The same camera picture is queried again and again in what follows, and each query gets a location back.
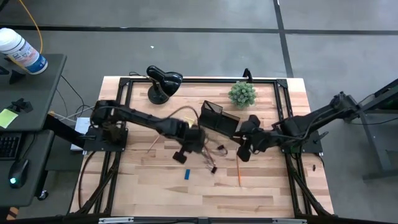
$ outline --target concrete floor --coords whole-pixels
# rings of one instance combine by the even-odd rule
[[[279,0],[285,29],[397,30],[395,0]],[[39,25],[196,28],[278,28],[272,0],[37,0],[26,1]],[[2,24],[31,25],[11,1]],[[39,47],[37,33],[19,31]],[[286,77],[279,34],[44,31],[44,53],[68,55],[63,75],[93,105],[102,77],[144,73],[149,65],[186,76]],[[286,35],[294,77],[304,78],[313,110],[339,91],[358,101],[397,78],[398,35]],[[58,89],[69,111],[81,104],[71,89]],[[52,109],[64,113],[56,96]],[[335,213],[396,222],[398,178],[363,182],[377,170],[362,126],[334,121],[322,131],[325,170]],[[44,202],[19,217],[65,214],[77,174],[53,173]]]

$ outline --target black box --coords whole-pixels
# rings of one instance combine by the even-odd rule
[[[201,106],[199,125],[212,129],[231,138],[241,118],[223,112],[223,107],[209,101]]]

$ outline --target black lamp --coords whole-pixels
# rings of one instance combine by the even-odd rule
[[[170,96],[180,88],[182,75],[177,72],[163,72],[156,66],[147,68],[147,75],[152,80],[152,86],[148,90],[149,101],[160,105],[167,102]]]

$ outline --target keyboard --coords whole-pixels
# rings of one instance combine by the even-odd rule
[[[0,133],[0,161],[15,160],[22,146],[22,133],[3,132]]]

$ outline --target potted plant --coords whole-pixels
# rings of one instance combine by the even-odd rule
[[[238,81],[232,86],[228,96],[236,107],[244,109],[254,104],[255,92],[253,84]]]

